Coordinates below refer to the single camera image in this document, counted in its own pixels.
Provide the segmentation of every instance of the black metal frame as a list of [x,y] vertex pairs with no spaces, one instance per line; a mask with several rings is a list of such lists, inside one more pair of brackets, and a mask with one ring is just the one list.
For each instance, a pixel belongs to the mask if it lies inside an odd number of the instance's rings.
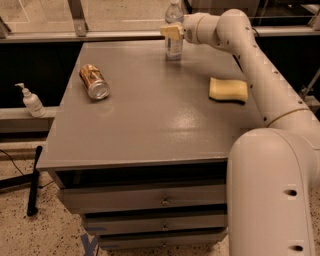
[[41,152],[42,152],[42,147],[38,146],[36,149],[36,156],[35,156],[35,160],[34,160],[33,172],[31,174],[26,174],[26,175],[19,176],[19,177],[0,180],[0,190],[13,188],[13,187],[16,187],[18,189],[19,186],[21,186],[21,185],[31,183],[30,184],[28,209],[27,209],[27,215],[29,217],[34,216],[38,213],[38,209],[36,207],[36,201],[37,201],[38,182],[39,182],[40,174],[36,168],[36,165],[39,160]]

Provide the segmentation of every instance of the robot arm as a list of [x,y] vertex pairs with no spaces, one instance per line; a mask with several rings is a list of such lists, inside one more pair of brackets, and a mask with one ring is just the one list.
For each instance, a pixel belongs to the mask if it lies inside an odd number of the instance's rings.
[[247,16],[185,17],[184,38],[234,55],[267,128],[250,131],[228,159],[232,256],[315,256],[308,190],[317,184],[320,125],[258,47]]

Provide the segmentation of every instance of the sponge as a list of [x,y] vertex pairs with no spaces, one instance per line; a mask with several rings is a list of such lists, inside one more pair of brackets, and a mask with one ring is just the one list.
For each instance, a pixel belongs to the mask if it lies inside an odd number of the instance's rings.
[[247,83],[240,80],[219,80],[211,77],[209,97],[218,101],[241,101],[248,100]]

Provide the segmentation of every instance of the table surface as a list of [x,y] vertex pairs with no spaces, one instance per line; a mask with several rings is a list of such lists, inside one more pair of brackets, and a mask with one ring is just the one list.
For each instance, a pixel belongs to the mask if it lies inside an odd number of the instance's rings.
[[[226,159],[238,137],[263,127],[246,104],[208,97],[210,77],[245,80],[233,57],[184,42],[168,62],[164,41],[85,43],[37,168],[42,171],[209,162]],[[79,70],[96,65],[110,95],[93,101]]]

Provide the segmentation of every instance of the can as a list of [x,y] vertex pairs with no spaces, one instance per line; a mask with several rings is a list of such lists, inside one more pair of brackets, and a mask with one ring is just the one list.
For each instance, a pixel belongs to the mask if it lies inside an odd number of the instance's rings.
[[101,100],[109,95],[109,84],[104,80],[100,70],[92,65],[84,65],[79,75],[86,86],[86,90],[90,98]]

